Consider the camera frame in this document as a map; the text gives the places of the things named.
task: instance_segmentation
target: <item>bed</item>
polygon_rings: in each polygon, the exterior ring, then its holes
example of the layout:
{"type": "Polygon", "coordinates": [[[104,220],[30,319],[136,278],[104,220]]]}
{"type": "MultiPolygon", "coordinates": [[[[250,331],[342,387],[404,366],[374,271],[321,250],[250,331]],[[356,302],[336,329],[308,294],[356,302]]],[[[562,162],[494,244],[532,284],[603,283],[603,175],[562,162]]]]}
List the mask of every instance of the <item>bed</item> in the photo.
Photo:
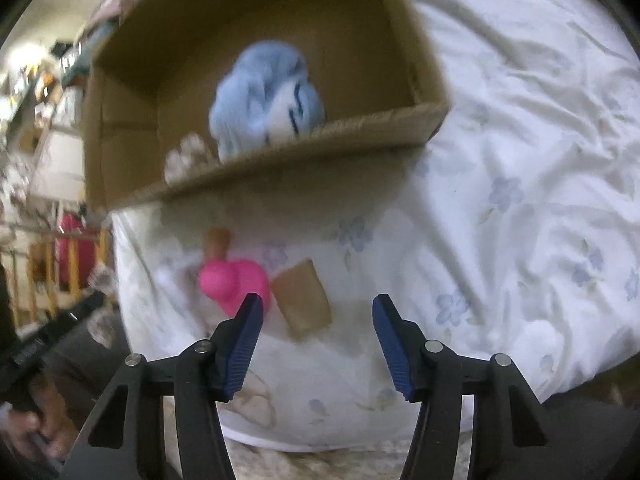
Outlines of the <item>bed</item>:
{"type": "Polygon", "coordinates": [[[412,1],[452,101],[424,149],[113,215],[129,343],[150,360],[224,319],[194,286],[209,227],[231,228],[230,256],[271,276],[314,263],[332,325],[293,341],[273,308],[244,390],[221,406],[239,478],[399,476],[417,406],[373,332],[381,292],[459,354],[510,355],[540,400],[640,351],[640,62],[625,35],[595,0],[412,1]]]}

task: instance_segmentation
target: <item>red bag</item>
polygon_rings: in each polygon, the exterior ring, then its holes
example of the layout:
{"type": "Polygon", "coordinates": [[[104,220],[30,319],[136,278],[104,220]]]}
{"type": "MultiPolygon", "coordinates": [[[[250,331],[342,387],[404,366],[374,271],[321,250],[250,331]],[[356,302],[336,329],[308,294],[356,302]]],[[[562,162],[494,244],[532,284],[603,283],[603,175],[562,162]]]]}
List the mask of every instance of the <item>red bag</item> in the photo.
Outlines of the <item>red bag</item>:
{"type": "MultiPolygon", "coordinates": [[[[82,221],[71,213],[65,213],[60,220],[60,230],[63,233],[82,232],[86,234],[98,234],[97,231],[86,230],[82,221]]],[[[61,290],[69,287],[69,239],[58,238],[56,240],[56,260],[58,261],[58,283],[61,290]]],[[[95,267],[95,244],[89,240],[78,240],[78,267],[80,288],[88,285],[89,275],[95,267]]]]}

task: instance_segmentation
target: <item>person's hand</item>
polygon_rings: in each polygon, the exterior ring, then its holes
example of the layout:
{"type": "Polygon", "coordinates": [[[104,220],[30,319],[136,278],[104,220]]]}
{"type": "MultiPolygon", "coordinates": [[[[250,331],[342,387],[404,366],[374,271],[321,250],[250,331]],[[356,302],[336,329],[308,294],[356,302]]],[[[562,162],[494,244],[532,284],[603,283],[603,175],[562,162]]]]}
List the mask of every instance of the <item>person's hand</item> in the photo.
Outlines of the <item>person's hand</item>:
{"type": "Polygon", "coordinates": [[[78,437],[78,430],[66,414],[65,399],[53,381],[42,375],[31,381],[30,392],[42,410],[42,416],[11,410],[6,428],[9,442],[20,455],[37,462],[42,459],[42,453],[30,440],[29,434],[39,433],[49,441],[46,458],[66,458],[78,437]]]}

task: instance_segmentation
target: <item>open cardboard box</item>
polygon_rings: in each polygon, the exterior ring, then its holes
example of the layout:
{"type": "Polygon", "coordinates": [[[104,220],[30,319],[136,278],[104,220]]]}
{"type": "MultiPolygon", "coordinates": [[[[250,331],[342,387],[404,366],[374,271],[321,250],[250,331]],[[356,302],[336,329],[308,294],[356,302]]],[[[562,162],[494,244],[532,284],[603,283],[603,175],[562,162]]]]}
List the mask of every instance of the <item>open cardboard box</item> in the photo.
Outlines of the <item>open cardboard box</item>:
{"type": "Polygon", "coordinates": [[[82,118],[87,195],[113,209],[312,156],[418,146],[447,110],[406,0],[142,0],[94,59],[82,118]],[[208,131],[216,86],[260,40],[287,41],[306,57],[325,126],[167,185],[166,154],[185,135],[200,134],[216,152],[208,131]]]}

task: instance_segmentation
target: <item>yellow railing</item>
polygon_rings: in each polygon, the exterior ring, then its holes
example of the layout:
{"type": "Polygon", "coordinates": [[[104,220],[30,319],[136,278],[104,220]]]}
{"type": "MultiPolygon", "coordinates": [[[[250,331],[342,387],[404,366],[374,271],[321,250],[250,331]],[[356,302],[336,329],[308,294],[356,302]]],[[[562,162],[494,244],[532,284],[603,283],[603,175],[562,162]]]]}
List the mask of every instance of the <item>yellow railing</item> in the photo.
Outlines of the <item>yellow railing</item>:
{"type": "Polygon", "coordinates": [[[80,258],[78,252],[78,242],[80,240],[92,241],[95,244],[95,263],[103,262],[108,264],[107,258],[110,249],[110,234],[103,229],[98,235],[89,235],[79,232],[63,233],[57,230],[49,230],[35,226],[25,226],[22,224],[0,222],[0,227],[9,229],[16,240],[16,232],[27,232],[39,236],[39,239],[32,240],[29,243],[27,251],[21,251],[14,246],[0,247],[1,254],[7,254],[11,257],[11,283],[8,288],[12,296],[12,312],[14,315],[14,325],[20,326],[20,312],[25,310],[20,303],[20,286],[18,284],[18,258],[25,258],[27,272],[27,293],[30,322],[38,319],[38,306],[36,301],[36,257],[38,256],[38,248],[43,245],[45,247],[44,263],[45,263],[45,283],[47,294],[47,310],[51,317],[54,317],[60,307],[58,301],[58,292],[60,288],[57,282],[58,273],[56,272],[56,258],[54,254],[54,243],[61,238],[68,238],[68,287],[72,302],[80,299],[82,291],[80,287],[80,258]]]}

